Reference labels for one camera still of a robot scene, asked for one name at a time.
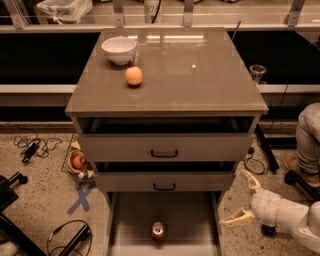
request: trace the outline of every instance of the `cabinet top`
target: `cabinet top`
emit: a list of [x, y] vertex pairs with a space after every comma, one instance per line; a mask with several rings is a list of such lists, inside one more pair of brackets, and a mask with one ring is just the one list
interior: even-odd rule
[[[132, 88], [129, 67], [110, 62], [102, 42], [136, 40], [143, 73]], [[268, 107], [225, 31], [210, 28], [105, 29], [68, 103], [69, 116], [266, 113]]]

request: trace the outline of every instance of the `glass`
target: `glass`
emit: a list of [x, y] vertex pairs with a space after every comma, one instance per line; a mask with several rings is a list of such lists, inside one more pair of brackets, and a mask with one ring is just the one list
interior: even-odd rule
[[267, 69], [259, 64], [254, 64], [250, 66], [250, 75], [252, 79], [256, 82], [256, 84], [260, 83], [260, 80], [264, 73], [266, 73]]

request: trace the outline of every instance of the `speckled floor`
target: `speckled floor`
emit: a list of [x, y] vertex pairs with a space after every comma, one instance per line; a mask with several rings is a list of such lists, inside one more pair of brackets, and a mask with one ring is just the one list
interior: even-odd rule
[[[32, 157], [31, 161], [24, 165], [20, 154], [22, 149], [14, 144], [15, 141], [25, 136], [34, 138], [35, 133], [25, 128], [37, 131], [39, 138], [59, 138], [62, 142], [57, 144], [56, 148], [50, 151], [46, 158]], [[62, 172], [72, 136], [73, 128], [70, 123], [0, 124], [1, 175], [9, 178], [19, 171], [29, 178], [26, 185], [13, 186], [14, 191], [19, 195], [19, 199], [3, 213], [46, 254], [48, 254], [47, 238], [57, 227], [72, 220], [85, 221], [89, 224], [93, 234], [89, 255], [102, 256], [109, 208], [103, 194], [96, 188], [86, 197], [88, 205], [80, 204], [78, 207], [73, 207], [79, 198], [76, 190], [78, 184], [69, 174]], [[54, 140], [49, 140], [48, 147], [52, 148], [54, 144]], [[267, 161], [256, 141], [253, 143], [253, 147], [255, 149], [253, 157], [267, 165]], [[284, 184], [285, 169], [281, 162], [283, 151], [273, 150], [273, 153], [277, 158], [280, 169], [276, 173], [269, 171], [264, 175], [256, 176], [262, 187], [279, 193], [289, 200], [310, 203], [308, 197], [298, 188]], [[260, 170], [260, 167], [260, 165], [256, 165], [257, 170]], [[233, 185], [221, 200], [218, 208], [220, 219], [227, 218], [240, 207], [245, 207], [246, 210], [250, 209], [251, 195], [247, 180], [240, 174], [242, 168], [243, 162], [240, 163], [236, 171]], [[85, 191], [87, 185], [83, 185], [82, 189]], [[57, 246], [66, 245], [81, 225], [80, 223], [73, 223], [64, 227], [49, 243], [49, 251]], [[264, 237], [258, 223], [232, 228], [221, 227], [221, 231], [222, 247], [226, 256], [317, 255], [300, 245], [289, 234], [278, 233], [274, 238]], [[88, 241], [84, 241], [80, 247], [77, 247], [77, 250], [82, 255], [86, 255], [88, 247]]]

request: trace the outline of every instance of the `plastic bag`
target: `plastic bag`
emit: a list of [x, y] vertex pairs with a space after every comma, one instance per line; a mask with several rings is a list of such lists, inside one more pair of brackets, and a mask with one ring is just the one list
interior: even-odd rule
[[59, 24], [80, 23], [81, 18], [92, 9], [92, 0], [45, 0], [38, 3], [37, 8]]

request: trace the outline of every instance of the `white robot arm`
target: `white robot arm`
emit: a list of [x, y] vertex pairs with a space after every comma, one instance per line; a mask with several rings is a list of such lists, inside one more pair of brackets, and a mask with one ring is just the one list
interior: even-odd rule
[[235, 214], [220, 221], [224, 226], [240, 226], [256, 220], [260, 224], [276, 227], [289, 233], [297, 242], [320, 253], [320, 201], [311, 207], [282, 198], [279, 194], [261, 188], [251, 173], [242, 170], [254, 193], [251, 211], [239, 209]]

